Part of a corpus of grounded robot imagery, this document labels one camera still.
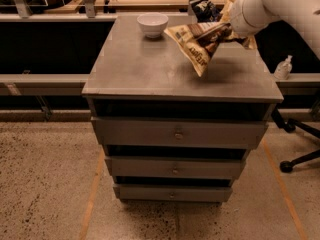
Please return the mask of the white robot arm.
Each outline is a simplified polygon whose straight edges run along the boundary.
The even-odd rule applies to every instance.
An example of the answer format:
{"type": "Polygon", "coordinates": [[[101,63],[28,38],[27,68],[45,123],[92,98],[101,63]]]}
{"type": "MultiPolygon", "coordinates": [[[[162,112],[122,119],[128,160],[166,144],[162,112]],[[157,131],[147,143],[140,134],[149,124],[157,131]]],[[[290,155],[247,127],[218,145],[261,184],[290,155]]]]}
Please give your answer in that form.
{"type": "Polygon", "coordinates": [[[270,23],[285,21],[320,58],[320,0],[236,0],[230,9],[232,29],[256,34],[270,23]]]}

